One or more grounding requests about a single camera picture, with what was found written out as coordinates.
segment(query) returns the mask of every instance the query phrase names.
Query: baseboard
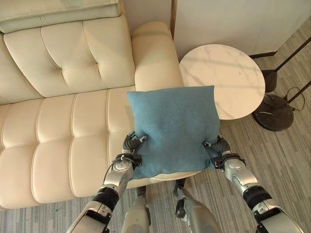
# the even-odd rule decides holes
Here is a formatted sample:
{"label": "baseboard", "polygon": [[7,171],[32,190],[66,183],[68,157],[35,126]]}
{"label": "baseboard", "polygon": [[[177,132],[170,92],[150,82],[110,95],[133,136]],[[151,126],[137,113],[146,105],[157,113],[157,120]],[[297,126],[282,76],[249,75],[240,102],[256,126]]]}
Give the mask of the baseboard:
{"label": "baseboard", "polygon": [[249,55],[249,57],[252,58],[252,59],[254,59],[254,58],[260,58],[260,57],[269,57],[269,56],[273,56],[274,54],[276,54],[276,52],[277,52],[277,51],[259,53],[259,54]]}

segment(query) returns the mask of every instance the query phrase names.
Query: white wall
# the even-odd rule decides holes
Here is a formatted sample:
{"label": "white wall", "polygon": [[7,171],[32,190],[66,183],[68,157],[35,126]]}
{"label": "white wall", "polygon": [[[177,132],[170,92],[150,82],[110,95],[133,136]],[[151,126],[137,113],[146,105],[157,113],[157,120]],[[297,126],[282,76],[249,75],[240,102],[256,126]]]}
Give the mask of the white wall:
{"label": "white wall", "polygon": [[276,51],[310,14],[311,0],[178,0],[178,58],[204,44],[248,55]]}
{"label": "white wall", "polygon": [[170,24],[171,0],[123,0],[123,3],[130,32],[153,20]]}

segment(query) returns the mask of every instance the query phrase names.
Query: black lamp stand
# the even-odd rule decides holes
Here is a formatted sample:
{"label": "black lamp stand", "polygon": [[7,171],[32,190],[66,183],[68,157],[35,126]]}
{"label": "black lamp stand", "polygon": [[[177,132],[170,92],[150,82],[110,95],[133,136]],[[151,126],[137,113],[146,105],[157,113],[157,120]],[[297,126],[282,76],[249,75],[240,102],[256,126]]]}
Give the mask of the black lamp stand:
{"label": "black lamp stand", "polygon": [[[266,92],[271,92],[276,88],[277,71],[281,69],[292,57],[294,57],[303,47],[311,41],[311,37],[306,40],[292,55],[290,55],[275,70],[263,70],[262,73],[266,82]],[[286,100],[277,95],[265,95],[260,106],[252,113],[255,121],[271,131],[281,131],[289,128],[294,121],[294,108],[289,104],[296,99],[304,90],[311,85],[308,82],[290,100]]]}
{"label": "black lamp stand", "polygon": [[264,77],[264,82],[266,85],[265,93],[269,93],[275,90],[277,82],[277,72],[281,69],[289,60],[291,60],[302,48],[304,48],[311,41],[309,37],[299,48],[296,49],[282,64],[280,64],[276,69],[265,69],[262,70]]}

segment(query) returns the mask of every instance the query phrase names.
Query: round side table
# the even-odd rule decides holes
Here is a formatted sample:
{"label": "round side table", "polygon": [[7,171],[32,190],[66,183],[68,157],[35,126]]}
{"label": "round side table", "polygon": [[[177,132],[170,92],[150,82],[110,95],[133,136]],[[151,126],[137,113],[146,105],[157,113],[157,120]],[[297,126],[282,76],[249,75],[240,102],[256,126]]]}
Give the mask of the round side table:
{"label": "round side table", "polygon": [[181,60],[185,86],[214,85],[219,119],[233,120],[260,105],[265,82],[257,64],[245,53],[226,45],[203,45]]}

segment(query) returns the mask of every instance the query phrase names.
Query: blue pillow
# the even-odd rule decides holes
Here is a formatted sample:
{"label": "blue pillow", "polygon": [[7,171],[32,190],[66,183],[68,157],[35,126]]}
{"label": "blue pillow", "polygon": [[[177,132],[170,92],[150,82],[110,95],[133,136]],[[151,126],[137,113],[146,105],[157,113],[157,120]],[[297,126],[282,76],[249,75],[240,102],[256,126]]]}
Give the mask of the blue pillow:
{"label": "blue pillow", "polygon": [[133,179],[214,167],[204,140],[215,142],[219,118],[214,86],[177,87],[147,92],[128,92],[136,136],[149,138],[138,149],[143,165]]}

